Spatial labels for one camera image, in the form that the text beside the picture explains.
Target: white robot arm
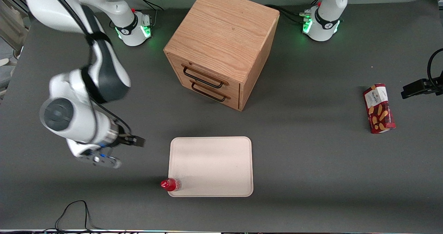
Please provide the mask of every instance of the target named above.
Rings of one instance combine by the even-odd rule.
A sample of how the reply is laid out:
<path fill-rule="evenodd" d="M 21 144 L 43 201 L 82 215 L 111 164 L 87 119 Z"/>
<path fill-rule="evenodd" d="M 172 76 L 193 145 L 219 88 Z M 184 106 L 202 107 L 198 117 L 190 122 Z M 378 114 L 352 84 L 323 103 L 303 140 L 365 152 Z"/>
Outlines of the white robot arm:
<path fill-rule="evenodd" d="M 94 6 L 112 20 L 119 38 L 128 46 L 138 46 L 151 36 L 149 15 L 133 12 L 124 0 L 79 0 Z"/>
<path fill-rule="evenodd" d="M 340 16 L 348 5 L 348 0 L 323 0 L 321 6 L 305 10 L 308 18 L 303 33 L 316 41 L 326 41 L 337 32 Z"/>
<path fill-rule="evenodd" d="M 85 34 L 96 60 L 81 69 L 51 78 L 49 99 L 40 109 L 43 125 L 66 138 L 72 154 L 82 161 L 118 168 L 121 162 L 101 153 L 118 144 L 143 146 L 144 139 L 96 111 L 94 104 L 123 98 L 131 81 L 92 10 L 79 0 L 27 0 L 33 15 L 46 26 Z"/>

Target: drawer handle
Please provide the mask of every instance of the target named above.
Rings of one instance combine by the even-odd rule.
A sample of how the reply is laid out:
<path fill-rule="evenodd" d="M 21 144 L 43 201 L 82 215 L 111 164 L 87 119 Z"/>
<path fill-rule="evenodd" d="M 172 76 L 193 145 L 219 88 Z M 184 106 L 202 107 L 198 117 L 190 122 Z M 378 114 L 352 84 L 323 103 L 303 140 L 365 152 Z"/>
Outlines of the drawer handle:
<path fill-rule="evenodd" d="M 183 65 L 183 67 L 185 67 L 185 68 L 183 69 L 183 73 L 185 73 L 186 76 L 188 76 L 188 77 L 190 77 L 190 78 L 193 78 L 193 79 L 195 79 L 195 80 L 197 80 L 197 81 L 199 81 L 199 82 L 201 82 L 201 83 L 204 83 L 204 84 L 206 84 L 206 85 L 208 85 L 208 86 L 211 86 L 211 87 L 213 87 L 213 88 L 215 88 L 215 89 L 220 89 L 220 88 L 222 87 L 222 85 L 223 85 L 223 82 L 222 82 L 222 81 L 220 81 L 220 84 L 219 84 L 219 85 L 215 85 L 215 84 L 212 84 L 212 83 L 207 82 L 207 81 L 205 81 L 205 80 L 202 80 L 202 79 L 200 79 L 200 78 L 198 78 L 198 77 L 196 77 L 196 76 L 193 76 L 193 75 L 191 75 L 191 74 L 189 74 L 189 73 L 186 73 L 186 71 L 188 70 L 188 67 L 186 67 L 185 65 Z"/>
<path fill-rule="evenodd" d="M 203 91 L 201 91 L 201 90 L 199 90 L 199 89 L 194 88 L 194 85 L 195 85 L 195 83 L 193 82 L 192 85 L 191 85 L 191 88 L 192 88 L 194 91 L 199 92 L 199 93 L 202 94 L 202 95 L 205 95 L 205 96 L 207 96 L 207 97 L 209 97 L 209 98 L 211 98 L 211 99 L 213 99 L 213 100 L 216 100 L 216 101 L 218 101 L 218 102 L 224 102 L 224 101 L 226 100 L 226 96 L 223 96 L 222 99 L 218 99 L 218 98 L 216 98 L 216 97 L 213 97 L 212 95 L 209 95 L 208 93 L 205 93 L 205 92 L 203 92 Z"/>

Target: gray tabletop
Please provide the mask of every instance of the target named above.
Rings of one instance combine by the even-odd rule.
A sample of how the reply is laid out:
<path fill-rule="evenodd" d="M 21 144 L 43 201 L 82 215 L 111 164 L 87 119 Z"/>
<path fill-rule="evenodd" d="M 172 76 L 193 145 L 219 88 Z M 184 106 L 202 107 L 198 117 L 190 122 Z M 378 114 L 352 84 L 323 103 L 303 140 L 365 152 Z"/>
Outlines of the gray tabletop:
<path fill-rule="evenodd" d="M 294 7 L 301 10 L 305 7 Z M 49 228 L 71 201 L 107 229 L 443 232 L 443 97 L 403 100 L 443 42 L 436 0 L 349 5 L 326 43 L 281 18 L 269 60 L 238 112 L 184 89 L 163 47 L 186 10 L 159 12 L 153 38 L 125 46 L 100 15 L 133 87 L 107 105 L 147 139 L 121 146 L 120 169 L 76 161 L 40 123 L 49 79 L 87 62 L 79 34 L 34 22 L 0 105 L 0 229 Z M 435 59 L 435 74 L 443 57 Z M 372 135 L 362 91 L 386 83 L 397 129 Z M 179 136 L 248 136 L 248 198 L 171 198 L 169 144 Z M 82 229 L 73 206 L 62 228 Z"/>

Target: plastic bottle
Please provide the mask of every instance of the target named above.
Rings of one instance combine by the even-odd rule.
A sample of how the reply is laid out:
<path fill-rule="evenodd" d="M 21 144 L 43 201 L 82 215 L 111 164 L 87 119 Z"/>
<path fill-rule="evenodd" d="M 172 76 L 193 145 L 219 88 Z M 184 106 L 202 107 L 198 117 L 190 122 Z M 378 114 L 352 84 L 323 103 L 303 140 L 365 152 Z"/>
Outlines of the plastic bottle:
<path fill-rule="evenodd" d="M 178 179 L 168 178 L 160 183 L 160 186 L 167 191 L 178 191 L 182 187 L 182 183 Z"/>

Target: red cardboard box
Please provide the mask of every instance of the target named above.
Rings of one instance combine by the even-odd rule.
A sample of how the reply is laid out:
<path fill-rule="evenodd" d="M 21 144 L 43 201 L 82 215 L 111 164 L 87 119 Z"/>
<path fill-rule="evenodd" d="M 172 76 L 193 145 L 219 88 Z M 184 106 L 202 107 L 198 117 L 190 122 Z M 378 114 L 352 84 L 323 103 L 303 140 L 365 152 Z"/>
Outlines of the red cardboard box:
<path fill-rule="evenodd" d="M 363 97 L 366 103 L 371 133 L 380 134 L 395 128 L 385 84 L 374 84 L 364 91 Z"/>

